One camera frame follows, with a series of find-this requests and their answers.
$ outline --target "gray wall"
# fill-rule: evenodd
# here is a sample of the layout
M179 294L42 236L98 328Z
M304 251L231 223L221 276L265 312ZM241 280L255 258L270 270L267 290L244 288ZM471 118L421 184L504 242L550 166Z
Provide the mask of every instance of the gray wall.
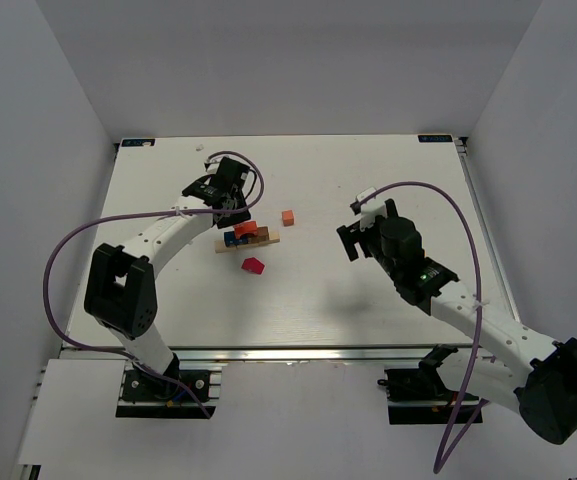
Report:
M470 141L522 319L577 337L576 2L544 2Z
M122 136L468 134L540 0L39 0Z
M112 145L39 8L0 0L0 479L8 478L40 367L58 341L41 275L53 245L97 212ZM66 319L83 242L63 255L54 304Z

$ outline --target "black label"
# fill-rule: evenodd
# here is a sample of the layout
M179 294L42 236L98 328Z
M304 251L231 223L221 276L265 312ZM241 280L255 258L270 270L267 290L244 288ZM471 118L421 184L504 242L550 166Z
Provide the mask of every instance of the black label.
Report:
M417 135L419 143L452 143L451 135Z
M124 138L121 141L122 147L152 147L154 145L154 138Z

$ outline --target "white panel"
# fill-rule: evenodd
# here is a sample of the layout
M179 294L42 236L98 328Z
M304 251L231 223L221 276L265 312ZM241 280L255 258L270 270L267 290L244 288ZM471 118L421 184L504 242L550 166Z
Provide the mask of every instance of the white panel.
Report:
M577 338L577 3L543 3L471 147L522 319Z
M61 236L98 213L112 154L35 2L0 0L0 479L39 370L59 347L41 303L44 264ZM90 240L74 242L55 269L62 324Z
M430 480L443 426L388 425L380 365L232 364L212 420L115 418L123 362L52 360L20 461L42 480ZM484 411L446 480L577 477L577 436L548 444L502 407Z
M257 162L266 196L254 207L259 225L281 242L214 253L217 229L197 237L157 279L157 325L171 346L433 345L470 342L451 326L411 307L372 259L350 263L337 236L356 221L349 204L370 186L422 180L444 188L464 209L480 253L484 297L503 298L452 143L410 136L306 136L157 139L153 147L119 150L104 215L166 210L203 174L211 152L234 149ZM399 213L414 220L429 256L474 286L466 235L450 205L435 192L406 187L392 193ZM292 209L295 225L281 227ZM120 244L152 220L99 228L95 245ZM241 270L247 257L266 265L262 276ZM87 275L82 279L85 286ZM74 338L118 345L83 310L84 288L71 318Z
M40 0L111 136L468 134L539 0Z

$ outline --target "robotic arm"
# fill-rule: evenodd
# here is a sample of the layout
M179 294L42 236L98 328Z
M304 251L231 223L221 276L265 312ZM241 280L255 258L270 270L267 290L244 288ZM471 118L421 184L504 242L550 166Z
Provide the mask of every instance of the robotic arm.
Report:
M350 261L358 258L359 244L404 300L472 337L478 307L473 294L454 272L425 255L420 233L398 215L393 200L361 204L374 192L366 190L351 205L359 221L337 229ZM477 359L468 392L518 413L548 442L565 442L577 430L577 339L558 342L484 306L479 343L498 361ZM420 371L436 391L457 391L469 355L438 346L420 362Z
M119 339L136 358L169 378L178 378L179 359L153 324L157 314L155 280L166 264L213 225L226 228L250 219L250 213L183 214L186 210L241 209L243 186L250 168L229 157L206 165L207 174L182 192L172 207L177 215L160 218L122 245L102 244L92 257L84 309ZM162 399L176 387L140 370L143 380Z

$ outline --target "blue block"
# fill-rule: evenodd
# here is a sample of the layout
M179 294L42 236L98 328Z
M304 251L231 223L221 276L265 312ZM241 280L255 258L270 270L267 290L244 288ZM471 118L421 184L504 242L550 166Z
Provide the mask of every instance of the blue block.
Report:
M237 245L239 240L235 238L235 232L224 232L224 244L227 247L231 247L233 245Z

